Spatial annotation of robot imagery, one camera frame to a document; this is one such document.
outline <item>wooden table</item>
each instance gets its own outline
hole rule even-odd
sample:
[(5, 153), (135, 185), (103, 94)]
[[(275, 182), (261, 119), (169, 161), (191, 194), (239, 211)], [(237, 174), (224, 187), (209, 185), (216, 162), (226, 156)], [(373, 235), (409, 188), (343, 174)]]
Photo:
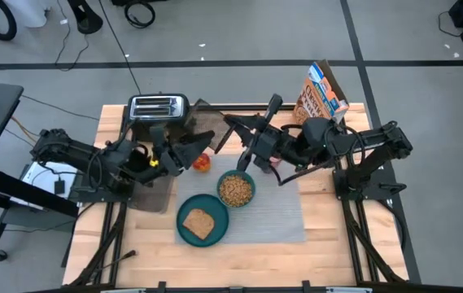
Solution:
[[(103, 107), (96, 147), (118, 138), (122, 112), (122, 105)], [(351, 104), (345, 121), (358, 131), (369, 129), (362, 103)], [(290, 123), (294, 123), (290, 111), (280, 111), (272, 120), (277, 127)], [(221, 153), (241, 151), (240, 140), (234, 134)], [(334, 193), (331, 172), (319, 170), (298, 180), (307, 237), (303, 243), (217, 244), (208, 248), (175, 244), (176, 187), (165, 214), (129, 209), (121, 255), (134, 249), (138, 256), (120, 263), (116, 287), (157, 287), (159, 281), (166, 281), (168, 287), (301, 286), (303, 280), (309, 280), (313, 286), (355, 285), (343, 210)], [(63, 283), (76, 278), (97, 250), (104, 212), (105, 204), (97, 203), (76, 223)], [(393, 216), (376, 202), (366, 202), (365, 212), (374, 246), (406, 279)], [(358, 247), (364, 277), (369, 280), (365, 252), (359, 243)], [(105, 259), (110, 260), (111, 251), (107, 255)]]

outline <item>gray mat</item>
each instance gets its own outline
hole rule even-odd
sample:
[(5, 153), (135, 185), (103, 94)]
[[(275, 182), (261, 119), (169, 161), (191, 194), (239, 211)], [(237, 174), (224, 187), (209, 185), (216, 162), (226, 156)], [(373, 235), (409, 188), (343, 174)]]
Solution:
[[(238, 155), (215, 155), (209, 173), (192, 168), (178, 180), (177, 211), (188, 198), (198, 194), (216, 194), (216, 183), (226, 171), (235, 169)], [(277, 168), (282, 178), (294, 173), (294, 167), (282, 162)], [(247, 168), (256, 185), (253, 200), (245, 207), (229, 209), (229, 228), (220, 243), (294, 243), (305, 241), (302, 205), (298, 184), (277, 186), (274, 174), (265, 174), (253, 163)], [(176, 232), (176, 243), (184, 243)]]

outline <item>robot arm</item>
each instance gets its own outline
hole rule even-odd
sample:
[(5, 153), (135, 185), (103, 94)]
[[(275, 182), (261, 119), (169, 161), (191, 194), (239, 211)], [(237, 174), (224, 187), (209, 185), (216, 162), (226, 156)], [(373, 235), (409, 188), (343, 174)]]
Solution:
[[(245, 171), (252, 155), (255, 155), (253, 163), (262, 169), (269, 168), (269, 158), (275, 157), (293, 164), (295, 171), (305, 175), (318, 168), (333, 167), (334, 161), (340, 156), (348, 155), (351, 158), (354, 153), (361, 152), (361, 163), (354, 165), (351, 159), (351, 166), (347, 169), (349, 186), (357, 189), (385, 162), (403, 159), (413, 149), (394, 121), (379, 129), (356, 132), (325, 118), (309, 118), (302, 125), (284, 125), (278, 129), (269, 122), (281, 105), (282, 98), (275, 94), (264, 116), (225, 116), (229, 131), (236, 132), (242, 139), (242, 145), (247, 148), (238, 160), (238, 170)], [(294, 137), (289, 134), (291, 128), (302, 131)], [(373, 152), (365, 158), (367, 150)]]
[(212, 131), (186, 135), (170, 144), (163, 125), (151, 127), (152, 153), (145, 146), (120, 138), (107, 142), (99, 149), (71, 139), (63, 129), (42, 130), (31, 150), (33, 159), (40, 164), (58, 162), (70, 164), (90, 178), (90, 187), (108, 189), (114, 194), (128, 194), (134, 182), (147, 184), (157, 177), (178, 176), (202, 154), (211, 143)]

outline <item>toast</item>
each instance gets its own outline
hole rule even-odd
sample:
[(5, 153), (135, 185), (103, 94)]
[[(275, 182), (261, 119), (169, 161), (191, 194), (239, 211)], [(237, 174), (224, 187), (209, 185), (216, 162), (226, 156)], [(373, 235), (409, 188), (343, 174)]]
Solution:
[(213, 228), (215, 228), (215, 220), (202, 209), (194, 208), (190, 211), (182, 225), (195, 236), (204, 240), (213, 231)]

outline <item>concrete floor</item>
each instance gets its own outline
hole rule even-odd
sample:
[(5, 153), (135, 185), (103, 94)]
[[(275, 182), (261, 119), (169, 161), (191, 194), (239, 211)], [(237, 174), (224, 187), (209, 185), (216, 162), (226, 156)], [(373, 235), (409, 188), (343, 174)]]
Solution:
[[(64, 0), (65, 14), (72, 15)], [(89, 1), (101, 14), (97, 1)], [(463, 60), (460, 39), (439, 32), (437, 15), (453, 0), (348, 0), (364, 60)], [(53, 63), (67, 32), (55, 1), (42, 28), (23, 28), (0, 42), (0, 63)], [(137, 30), (123, 11), (106, 2), (108, 17), (129, 61), (257, 59), (354, 60), (337, 0), (170, 0), (152, 4), (157, 20)], [(61, 62), (72, 62), (85, 45), (74, 28)], [(0, 28), (5, 21), (0, 12)], [(451, 21), (443, 21), (453, 29)], [(88, 36), (80, 62), (123, 62), (107, 25)], [(192, 101), (264, 103), (276, 92), (297, 99), (307, 66), (138, 68), (143, 93), (181, 92)], [(351, 102), (365, 101), (356, 67), (333, 67)], [(367, 68), (381, 121), (397, 120), (414, 145), (395, 162), (397, 180), (408, 185), (402, 200), (423, 283), (463, 286), (463, 67)], [(98, 116), (103, 104), (126, 103), (136, 94), (123, 68), (0, 70), (0, 82), (22, 85), (25, 94), (70, 111)], [(32, 131), (63, 128), (92, 143), (97, 125), (22, 99), (15, 117)], [(21, 135), (16, 125), (7, 128)], [(29, 147), (4, 133), (0, 170), (18, 176), (30, 161)], [(63, 232), (5, 233), (0, 248), (0, 291), (56, 288), (70, 235)]]

